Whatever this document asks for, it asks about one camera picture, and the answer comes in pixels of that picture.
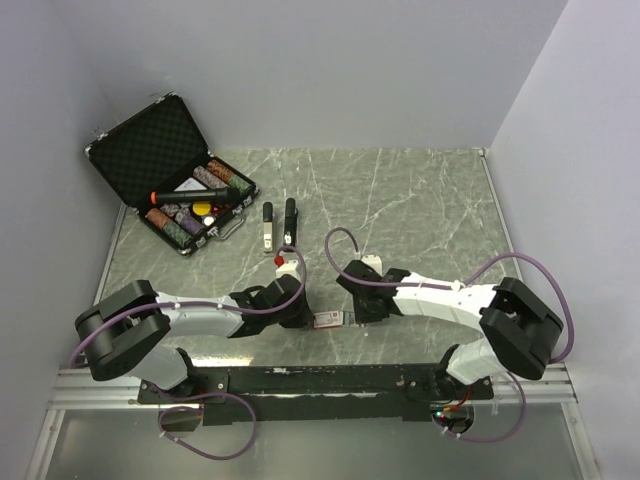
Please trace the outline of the striped staple strip pack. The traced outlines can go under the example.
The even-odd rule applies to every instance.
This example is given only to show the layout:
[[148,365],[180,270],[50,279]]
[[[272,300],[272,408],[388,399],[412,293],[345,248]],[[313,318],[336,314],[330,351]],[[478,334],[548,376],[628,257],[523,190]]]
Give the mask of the striped staple strip pack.
[[344,326],[354,326],[357,325],[358,322],[356,320],[356,316],[354,312],[343,312],[343,325]]

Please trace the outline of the grey and black stapler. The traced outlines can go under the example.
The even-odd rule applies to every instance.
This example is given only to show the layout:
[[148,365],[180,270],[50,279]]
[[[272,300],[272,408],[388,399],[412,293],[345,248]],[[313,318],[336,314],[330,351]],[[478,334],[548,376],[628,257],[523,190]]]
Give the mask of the grey and black stapler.
[[263,225],[263,251],[271,253],[274,250],[274,210],[270,201],[263,203],[262,225]]

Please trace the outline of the red white staple box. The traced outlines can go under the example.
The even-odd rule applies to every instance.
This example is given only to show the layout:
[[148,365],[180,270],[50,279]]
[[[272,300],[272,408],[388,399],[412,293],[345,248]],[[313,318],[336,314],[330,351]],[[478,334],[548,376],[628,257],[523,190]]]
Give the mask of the red white staple box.
[[312,328],[314,330],[340,328],[345,325],[345,314],[340,310],[315,313]]

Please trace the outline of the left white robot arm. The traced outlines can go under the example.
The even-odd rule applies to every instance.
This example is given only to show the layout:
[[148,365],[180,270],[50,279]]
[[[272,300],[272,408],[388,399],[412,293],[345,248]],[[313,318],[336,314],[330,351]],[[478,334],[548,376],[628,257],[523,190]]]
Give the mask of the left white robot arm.
[[219,298],[176,297],[136,280],[83,312],[75,320],[80,344],[69,365],[83,356],[92,378],[132,376],[183,402],[206,389],[204,376],[182,348],[161,343],[172,337],[255,336],[271,325],[307,328],[313,323],[304,283],[284,274]]

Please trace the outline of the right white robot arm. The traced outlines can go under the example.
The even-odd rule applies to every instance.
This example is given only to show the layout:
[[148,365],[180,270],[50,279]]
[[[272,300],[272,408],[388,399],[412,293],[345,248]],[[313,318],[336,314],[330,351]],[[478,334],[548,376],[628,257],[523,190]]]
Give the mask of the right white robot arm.
[[457,398],[488,376],[511,373],[542,378],[564,329],[562,320],[522,281],[468,286],[391,268],[381,275],[362,260],[351,261],[336,282],[353,298],[356,321],[422,316],[468,327],[481,337],[446,351],[436,374],[438,390]]

